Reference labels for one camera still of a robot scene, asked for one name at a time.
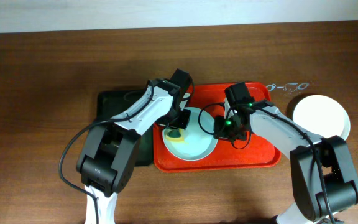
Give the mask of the green yellow sponge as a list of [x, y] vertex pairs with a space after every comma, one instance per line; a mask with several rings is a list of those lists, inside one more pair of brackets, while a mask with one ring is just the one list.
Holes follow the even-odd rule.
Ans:
[[182, 129], [171, 129], [165, 133], [165, 139], [172, 142], [184, 141], [184, 135]]

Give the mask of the red plastic tray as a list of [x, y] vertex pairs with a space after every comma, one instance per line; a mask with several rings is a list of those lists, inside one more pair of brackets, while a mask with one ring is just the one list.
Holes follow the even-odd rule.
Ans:
[[[210, 103], [222, 102], [225, 99], [224, 90], [233, 83], [196, 85], [188, 106], [202, 109]], [[271, 100], [267, 87], [261, 83], [246, 83], [249, 93], [255, 100]], [[206, 109], [213, 118], [223, 115], [220, 106]], [[250, 143], [244, 149], [232, 147], [230, 142], [218, 141], [214, 151], [206, 158], [198, 161], [185, 161], [175, 157], [163, 143], [162, 129], [156, 126], [152, 129], [154, 144], [154, 164], [163, 172], [192, 172], [202, 170], [242, 169], [274, 166], [281, 157], [281, 152], [267, 140], [252, 135]]]

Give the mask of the light blue plate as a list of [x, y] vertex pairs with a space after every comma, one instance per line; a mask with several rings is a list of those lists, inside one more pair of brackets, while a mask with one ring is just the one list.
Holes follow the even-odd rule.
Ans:
[[211, 154], [216, 147], [218, 140], [212, 135], [205, 133], [198, 124], [199, 108], [187, 107], [191, 111], [188, 126], [183, 130], [185, 140], [172, 142], [165, 139], [166, 129], [162, 132], [163, 143], [168, 151], [184, 161], [197, 161], [204, 159]]

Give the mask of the black plastic tray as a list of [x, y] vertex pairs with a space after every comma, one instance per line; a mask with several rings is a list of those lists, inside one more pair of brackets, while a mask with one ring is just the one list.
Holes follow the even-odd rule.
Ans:
[[[116, 90], [99, 93], [96, 107], [96, 120], [108, 119], [122, 113], [143, 94], [144, 90]], [[149, 128], [140, 140], [136, 166], [149, 166], [153, 163], [153, 146], [152, 128]]]

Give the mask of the white plate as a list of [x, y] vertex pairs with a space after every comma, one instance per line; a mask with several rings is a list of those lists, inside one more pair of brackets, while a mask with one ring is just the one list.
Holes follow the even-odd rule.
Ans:
[[310, 95], [301, 99], [293, 109], [292, 120], [325, 138], [339, 136], [346, 140], [351, 131], [347, 111], [336, 100], [324, 95]]

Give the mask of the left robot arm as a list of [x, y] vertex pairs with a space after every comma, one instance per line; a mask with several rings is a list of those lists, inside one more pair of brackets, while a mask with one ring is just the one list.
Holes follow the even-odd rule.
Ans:
[[169, 79], [150, 80], [144, 94], [128, 109], [85, 129], [88, 135], [76, 171], [88, 196], [87, 223], [113, 223], [117, 195], [133, 173], [141, 137], [153, 125], [188, 126], [186, 91], [192, 85], [190, 74], [180, 69]]

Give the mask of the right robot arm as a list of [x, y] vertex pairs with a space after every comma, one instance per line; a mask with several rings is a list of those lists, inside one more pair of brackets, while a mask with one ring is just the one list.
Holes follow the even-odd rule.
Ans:
[[335, 213], [358, 204], [358, 175], [343, 138], [306, 130], [269, 100], [255, 100], [245, 83], [224, 92], [225, 112], [215, 118], [214, 138], [249, 144], [258, 136], [290, 161], [294, 202], [271, 223], [338, 223]]

